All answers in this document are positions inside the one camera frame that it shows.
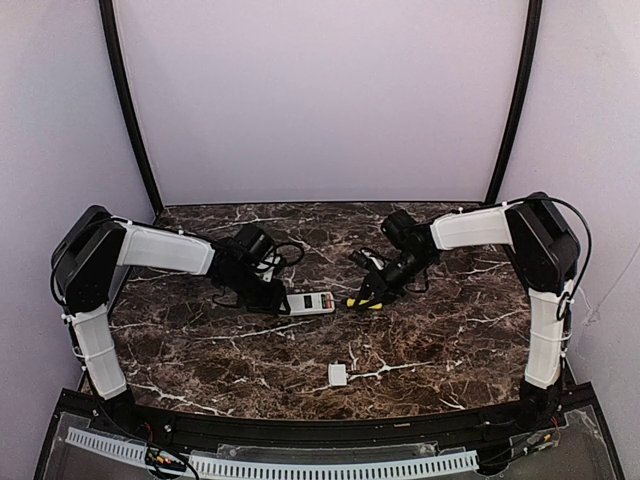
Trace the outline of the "white remote control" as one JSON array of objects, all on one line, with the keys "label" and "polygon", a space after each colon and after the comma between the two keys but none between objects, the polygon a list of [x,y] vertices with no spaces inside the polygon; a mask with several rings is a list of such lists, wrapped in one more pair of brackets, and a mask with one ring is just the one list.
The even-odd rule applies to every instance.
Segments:
[{"label": "white remote control", "polygon": [[[322,296],[328,295],[333,300],[333,310],[326,310],[322,306]],[[336,302],[331,292],[313,292],[289,294],[287,302],[290,307],[290,316],[308,316],[333,313]]]}]

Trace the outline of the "white battery cover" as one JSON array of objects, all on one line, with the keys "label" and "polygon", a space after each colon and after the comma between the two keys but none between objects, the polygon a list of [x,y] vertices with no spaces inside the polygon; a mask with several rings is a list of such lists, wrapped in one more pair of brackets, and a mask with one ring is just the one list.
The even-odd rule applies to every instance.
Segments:
[{"label": "white battery cover", "polygon": [[328,383],[330,387],[343,387],[348,385],[348,372],[345,364],[328,365]]}]

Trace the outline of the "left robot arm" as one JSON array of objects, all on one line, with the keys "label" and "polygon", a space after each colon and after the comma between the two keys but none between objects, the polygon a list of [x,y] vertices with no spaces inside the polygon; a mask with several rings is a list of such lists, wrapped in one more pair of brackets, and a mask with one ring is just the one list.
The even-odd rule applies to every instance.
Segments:
[{"label": "left robot arm", "polygon": [[256,225],[209,241],[111,215],[89,207],[51,256],[50,290],[64,311],[79,358],[96,394],[111,400],[124,394],[127,381],[109,329],[109,293],[119,267],[147,267],[210,279],[232,290],[247,310],[287,315],[286,289],[266,270],[276,244]]}]

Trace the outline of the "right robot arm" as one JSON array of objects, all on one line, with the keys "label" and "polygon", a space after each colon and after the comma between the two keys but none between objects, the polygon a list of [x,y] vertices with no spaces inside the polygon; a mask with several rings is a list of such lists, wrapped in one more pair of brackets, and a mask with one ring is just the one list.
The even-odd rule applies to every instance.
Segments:
[{"label": "right robot arm", "polygon": [[536,192],[500,204],[460,209],[429,222],[398,210],[381,225],[397,256],[386,258],[367,248],[354,251],[351,260],[367,274],[347,305],[364,310],[393,303],[444,251],[503,246],[528,295],[531,312],[529,354],[514,422],[523,431],[537,430],[561,404],[572,305],[592,253],[590,245],[580,244],[560,212],[568,205]]}]

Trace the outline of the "yellow handled screwdriver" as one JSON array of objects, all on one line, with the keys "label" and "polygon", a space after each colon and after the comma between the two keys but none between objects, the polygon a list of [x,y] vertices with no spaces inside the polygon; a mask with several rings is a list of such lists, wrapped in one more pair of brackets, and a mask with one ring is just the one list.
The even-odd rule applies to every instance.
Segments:
[{"label": "yellow handled screwdriver", "polygon": [[382,303],[371,303],[369,300],[359,300],[354,298],[348,298],[345,301],[345,305],[349,309],[355,310],[380,310],[383,307]]}]

